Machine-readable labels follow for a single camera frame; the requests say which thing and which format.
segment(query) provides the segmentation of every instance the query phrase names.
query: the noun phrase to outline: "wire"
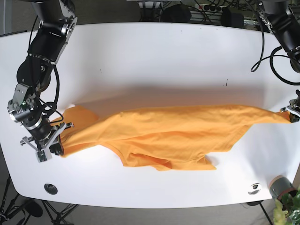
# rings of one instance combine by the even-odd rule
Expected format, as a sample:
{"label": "wire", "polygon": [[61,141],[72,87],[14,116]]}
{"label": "wire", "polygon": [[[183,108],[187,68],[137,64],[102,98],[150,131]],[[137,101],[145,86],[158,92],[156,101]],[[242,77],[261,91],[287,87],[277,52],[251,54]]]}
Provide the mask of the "wire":
{"label": "wire", "polygon": [[259,26],[260,26],[260,28],[261,28],[261,32],[262,32],[262,53],[261,53],[261,56],[260,56],[260,58],[259,58],[259,61],[256,63],[256,64],[254,64],[254,66],[251,68],[251,72],[255,72],[258,68],[259,68],[259,66],[260,66],[260,64],[261,64],[261,62],[262,62],[262,60],[263,60],[263,53],[264,53],[264,32],[263,32],[263,23],[262,23],[262,21],[260,20],[260,18],[259,18],[259,15],[257,14],[257,12],[254,10],[254,8],[252,7],[252,5],[247,1],[247,0],[244,0],[246,3],[247,3],[247,5],[251,8],[251,10],[252,10],[252,12],[254,13],[254,15],[256,16],[256,19],[257,19],[257,21],[258,21],[258,24],[259,24]]}
{"label": "wire", "polygon": [[[275,70],[274,65],[273,65],[273,57],[276,56],[275,53],[278,52],[278,51],[281,50],[281,49],[282,49],[281,46],[275,48],[275,49],[272,51],[272,53],[271,53],[271,55],[270,55],[270,57],[269,57],[269,58],[270,58],[270,66],[271,66],[272,72],[273,72],[273,73],[275,74],[275,76],[276,76],[279,80],[281,80],[282,82],[287,83],[287,84],[289,84],[289,85],[293,85],[293,86],[300,86],[300,82],[291,82],[291,81],[288,81],[288,80],[284,79],[283,77],[281,77],[281,76],[277,73],[277,71]],[[288,57],[288,56],[286,56],[286,55],[282,55],[282,56],[285,57],[285,58],[289,58],[290,60],[293,60],[294,62],[297,63],[297,61],[296,61],[295,59],[293,59],[293,58],[290,58],[290,57]]]}
{"label": "wire", "polygon": [[58,74],[58,71],[57,71],[57,68],[56,68],[56,65],[53,66],[53,69],[54,69],[54,72],[55,72],[55,76],[56,76],[56,93],[55,93],[55,99],[54,99],[54,102],[52,105],[51,102],[44,102],[37,94],[36,92],[36,86],[35,86],[35,83],[34,83],[34,78],[33,78],[33,68],[32,68],[32,58],[30,57],[30,44],[31,44],[31,38],[32,38],[32,33],[33,33],[33,29],[34,29],[34,26],[37,22],[37,19],[38,19],[38,16],[36,16],[35,20],[34,20],[34,23],[32,25],[32,28],[31,28],[31,32],[30,32],[30,37],[29,37],[29,43],[28,43],[28,57],[29,57],[29,60],[30,60],[30,74],[31,74],[31,81],[32,81],[32,87],[33,87],[33,92],[35,93],[36,97],[38,98],[38,100],[40,100],[46,107],[49,107],[53,112],[56,112],[60,117],[61,117],[61,120],[57,120],[55,121],[55,123],[57,122],[61,122],[64,120],[64,117],[63,115],[58,112],[56,110],[56,104],[57,104],[57,101],[58,101],[58,97],[59,97],[59,91],[60,91],[60,80],[59,80],[59,74]]}
{"label": "wire", "polygon": [[[271,70],[272,70],[272,72],[275,74],[275,76],[276,76],[279,80],[281,80],[282,82],[284,82],[284,83],[286,83],[286,84],[289,84],[289,85],[300,86],[300,82],[291,82],[291,81],[288,81],[288,80],[284,79],[283,77],[281,77],[281,76],[277,73],[277,71],[275,70],[274,65],[273,65],[273,58],[274,58],[274,57],[284,57],[284,58],[288,58],[288,59],[290,59],[290,60],[293,60],[294,62],[297,62],[295,59],[290,58],[290,57],[288,57],[288,56],[286,56],[286,55],[275,55],[275,53],[278,52],[280,49],[282,49],[282,47],[277,47],[277,48],[275,48],[275,49],[272,51],[271,55],[270,55],[270,56],[267,56],[267,57],[265,57],[265,58],[263,58],[263,59],[261,60],[261,62],[264,61],[264,60],[266,60],[266,59],[270,59]],[[251,68],[251,70],[252,70],[258,63],[259,63],[259,62],[255,63],[255,64],[253,65],[253,67]]]}
{"label": "wire", "polygon": [[197,5],[199,6],[199,9],[203,12],[204,17],[207,17],[207,19],[209,20],[209,22],[211,23],[211,25],[214,25],[214,23],[211,21],[211,19],[207,16],[207,14],[205,13],[205,11],[202,9],[202,7],[200,6],[200,4],[197,2],[197,0],[194,0]]}

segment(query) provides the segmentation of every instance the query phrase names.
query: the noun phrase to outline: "orange t-shirt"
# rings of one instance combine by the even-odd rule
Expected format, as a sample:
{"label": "orange t-shirt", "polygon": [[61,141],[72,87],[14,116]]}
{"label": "orange t-shirt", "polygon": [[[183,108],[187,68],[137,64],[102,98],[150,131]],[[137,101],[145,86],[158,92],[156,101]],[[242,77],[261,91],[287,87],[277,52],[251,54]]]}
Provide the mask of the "orange t-shirt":
{"label": "orange t-shirt", "polygon": [[99,118],[82,106],[67,109],[64,156],[95,145],[114,151],[124,166],[163,171],[213,170],[209,152],[229,151],[255,123],[290,123],[285,113],[242,105],[176,106],[123,111]]}

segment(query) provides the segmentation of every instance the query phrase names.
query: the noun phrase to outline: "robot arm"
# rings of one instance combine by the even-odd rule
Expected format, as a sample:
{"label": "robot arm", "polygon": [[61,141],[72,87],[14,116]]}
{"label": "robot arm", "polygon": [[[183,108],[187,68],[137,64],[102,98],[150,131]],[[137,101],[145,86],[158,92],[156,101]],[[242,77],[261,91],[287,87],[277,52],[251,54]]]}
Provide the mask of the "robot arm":
{"label": "robot arm", "polygon": [[[32,135],[24,137],[21,145],[28,144],[36,150],[40,162],[51,159],[51,153],[63,154],[60,133],[73,124],[52,126],[49,117],[56,111],[59,97],[59,77],[56,64],[76,25],[74,5],[69,0],[25,0],[32,5],[41,22],[36,37],[28,49],[25,62],[17,71],[18,84],[7,109],[15,122],[20,122]],[[54,70],[57,90],[54,102],[45,103],[40,93],[50,83]]]}
{"label": "robot arm", "polygon": [[287,0],[262,0],[257,2],[259,15],[277,38],[290,60],[292,68],[300,73],[300,24]]}

